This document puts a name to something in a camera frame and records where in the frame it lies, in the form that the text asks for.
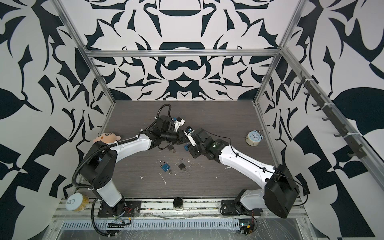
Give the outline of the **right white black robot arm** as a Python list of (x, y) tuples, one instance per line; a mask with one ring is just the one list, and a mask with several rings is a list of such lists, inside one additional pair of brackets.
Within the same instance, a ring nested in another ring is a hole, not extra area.
[(202, 128), (193, 130), (188, 127), (184, 134), (191, 143), (189, 151), (192, 155), (203, 155), (242, 173), (264, 191), (262, 199), (273, 214), (283, 219), (288, 217), (300, 190), (286, 166), (274, 167), (259, 162), (236, 150), (221, 136), (214, 140)]

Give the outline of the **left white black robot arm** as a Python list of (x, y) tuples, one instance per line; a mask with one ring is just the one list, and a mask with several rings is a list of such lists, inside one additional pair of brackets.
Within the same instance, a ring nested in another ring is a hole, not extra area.
[(184, 124), (185, 120), (180, 117), (160, 116), (135, 137), (109, 144), (95, 142), (76, 168), (72, 184), (92, 191), (110, 208), (121, 206), (123, 196), (113, 183), (116, 164), (131, 155), (156, 148), (162, 142), (183, 143), (186, 136), (181, 127)]

